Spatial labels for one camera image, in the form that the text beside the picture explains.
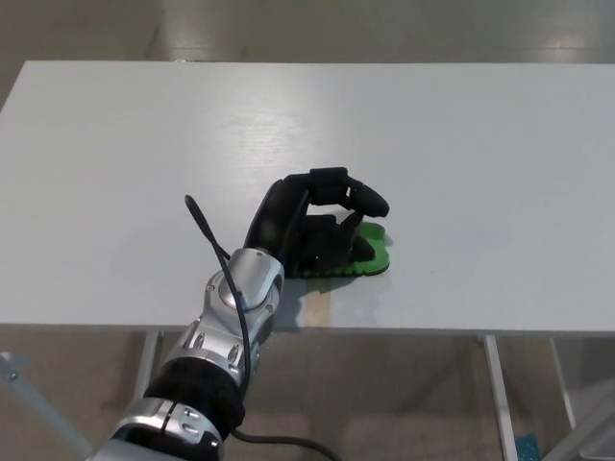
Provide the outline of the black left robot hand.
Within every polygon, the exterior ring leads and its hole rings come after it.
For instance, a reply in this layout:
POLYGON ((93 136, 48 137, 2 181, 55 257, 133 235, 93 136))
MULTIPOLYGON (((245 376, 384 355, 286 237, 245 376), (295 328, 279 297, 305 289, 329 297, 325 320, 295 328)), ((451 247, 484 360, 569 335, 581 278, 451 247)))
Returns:
POLYGON ((344 167, 289 175, 268 189, 244 246, 275 257, 290 279, 358 278, 390 265, 384 218, 388 202, 344 167))

